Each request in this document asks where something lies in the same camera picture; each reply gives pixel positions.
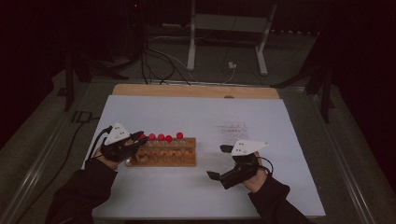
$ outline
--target white paper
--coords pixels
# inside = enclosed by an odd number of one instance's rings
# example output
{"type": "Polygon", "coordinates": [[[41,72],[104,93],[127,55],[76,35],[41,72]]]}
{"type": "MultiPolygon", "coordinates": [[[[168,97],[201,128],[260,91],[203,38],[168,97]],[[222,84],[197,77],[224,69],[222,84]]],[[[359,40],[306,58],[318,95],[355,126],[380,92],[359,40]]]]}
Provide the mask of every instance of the white paper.
{"type": "Polygon", "coordinates": [[[289,202],[306,216],[325,215],[282,100],[111,95],[92,142],[116,122],[129,133],[176,136],[183,132],[185,137],[195,137],[197,166],[131,168],[122,164],[110,199],[94,209],[95,217],[258,217],[245,187],[224,189],[206,173],[224,174],[232,169],[231,155],[219,149],[225,140],[230,142],[224,127],[232,124],[241,128],[235,131],[247,140],[269,144],[260,154],[274,165],[274,177],[290,186],[289,202]]]}

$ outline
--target person's right hand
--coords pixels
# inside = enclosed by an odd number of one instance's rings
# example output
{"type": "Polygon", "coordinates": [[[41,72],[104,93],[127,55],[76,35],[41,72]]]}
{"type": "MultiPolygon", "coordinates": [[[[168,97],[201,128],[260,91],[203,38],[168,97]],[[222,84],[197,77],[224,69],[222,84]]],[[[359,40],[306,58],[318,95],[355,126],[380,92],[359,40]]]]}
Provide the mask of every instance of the person's right hand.
{"type": "MultiPolygon", "coordinates": [[[[254,155],[260,157],[259,152],[255,152],[254,155]]],[[[262,160],[260,158],[257,158],[257,160],[259,160],[259,164],[262,165],[262,160]]],[[[255,176],[251,177],[249,180],[245,180],[242,184],[252,193],[256,193],[262,187],[266,179],[267,173],[265,170],[259,168],[255,176]]]]}

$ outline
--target white stand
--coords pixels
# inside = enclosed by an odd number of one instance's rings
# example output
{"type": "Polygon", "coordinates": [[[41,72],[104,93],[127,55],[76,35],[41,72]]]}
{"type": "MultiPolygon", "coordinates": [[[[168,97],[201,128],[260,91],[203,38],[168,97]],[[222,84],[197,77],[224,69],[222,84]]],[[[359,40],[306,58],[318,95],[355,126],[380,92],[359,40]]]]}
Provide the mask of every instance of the white stand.
{"type": "Polygon", "coordinates": [[[231,17],[220,15],[206,15],[195,13],[195,0],[191,0],[191,37],[189,58],[187,60],[187,69],[194,70],[195,63],[195,28],[211,29],[211,30],[233,30],[243,32],[262,33],[262,42],[256,46],[257,61],[260,68],[260,74],[267,76],[268,71],[265,65],[262,51],[268,34],[270,33],[272,20],[276,12],[276,5],[272,5],[271,12],[268,18],[250,18],[250,17],[231,17]],[[232,24],[233,26],[227,29],[224,24],[232,24]]]}

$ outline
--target person's left hand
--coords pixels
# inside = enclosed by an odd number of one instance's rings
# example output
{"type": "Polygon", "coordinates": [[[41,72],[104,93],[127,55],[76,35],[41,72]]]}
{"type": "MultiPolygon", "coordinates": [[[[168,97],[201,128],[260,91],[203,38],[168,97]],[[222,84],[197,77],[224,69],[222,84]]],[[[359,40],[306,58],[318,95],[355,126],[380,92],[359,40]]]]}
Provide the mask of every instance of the person's left hand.
{"type": "Polygon", "coordinates": [[[97,160],[101,161],[102,163],[104,163],[106,166],[110,167],[113,170],[117,170],[119,167],[119,164],[120,164],[120,162],[108,161],[102,155],[100,148],[96,149],[95,153],[93,154],[93,157],[96,158],[97,160]]]}

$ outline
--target wooden block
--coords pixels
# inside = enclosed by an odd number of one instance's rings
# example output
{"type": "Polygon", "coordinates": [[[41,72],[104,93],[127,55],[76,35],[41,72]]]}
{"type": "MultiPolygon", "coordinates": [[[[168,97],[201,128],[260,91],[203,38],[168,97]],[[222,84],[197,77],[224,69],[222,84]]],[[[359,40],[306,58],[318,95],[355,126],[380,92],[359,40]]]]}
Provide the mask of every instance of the wooden block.
{"type": "Polygon", "coordinates": [[[140,147],[134,157],[126,161],[126,166],[195,166],[196,140],[187,137],[182,140],[148,141],[140,147]]]}

